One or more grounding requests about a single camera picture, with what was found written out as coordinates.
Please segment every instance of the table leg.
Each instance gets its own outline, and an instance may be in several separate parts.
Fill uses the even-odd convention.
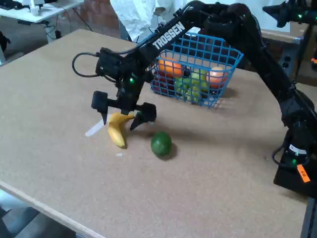
[[[46,38],[48,40],[48,43],[53,42],[56,40],[55,35],[55,24],[53,21],[46,21],[46,24],[43,24],[45,28]]]

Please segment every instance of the blue wire basket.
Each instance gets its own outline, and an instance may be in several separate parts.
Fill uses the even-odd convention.
[[[195,33],[175,41],[151,67],[158,94],[214,107],[243,54],[224,39]]]

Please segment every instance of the black equipment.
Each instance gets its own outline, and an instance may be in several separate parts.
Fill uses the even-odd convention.
[[[4,10],[11,10],[11,9],[22,9],[24,8],[23,5],[18,1],[13,0],[0,0],[0,8]]]
[[[162,50],[194,26],[203,29],[207,35],[224,38],[243,52],[279,103],[281,119],[288,131],[284,142],[272,155],[279,164],[274,183],[317,198],[317,114],[314,104],[296,89],[295,83],[290,81],[282,67],[267,52],[259,23],[244,4],[205,4],[195,0],[176,11],[172,20],[160,25],[150,37],[133,49],[113,52],[101,48],[96,54],[78,54],[72,62],[78,75],[103,76],[118,88],[116,100],[108,99],[105,92],[96,91],[92,108],[102,114],[104,121],[108,107],[119,108],[123,114],[138,110],[131,129],[143,122],[154,121],[155,105],[137,105],[143,84],[153,79],[152,72],[147,71],[147,68]],[[85,54],[99,57],[95,75],[82,75],[75,69],[75,60]],[[283,155],[279,162],[275,155],[281,150]],[[298,165],[305,168],[306,175],[300,175]],[[304,182],[303,176],[308,176],[311,181]]]

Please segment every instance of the green lime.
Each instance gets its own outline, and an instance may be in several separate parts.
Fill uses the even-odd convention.
[[[151,140],[151,149],[157,156],[168,155],[172,149],[172,140],[166,132],[156,133]]]

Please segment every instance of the yellow banana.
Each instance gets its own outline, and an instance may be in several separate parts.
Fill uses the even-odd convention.
[[[108,132],[112,141],[119,147],[125,146],[125,140],[123,138],[121,127],[124,122],[134,118],[134,114],[129,113],[129,115],[123,115],[121,113],[114,113],[109,118],[108,122]]]

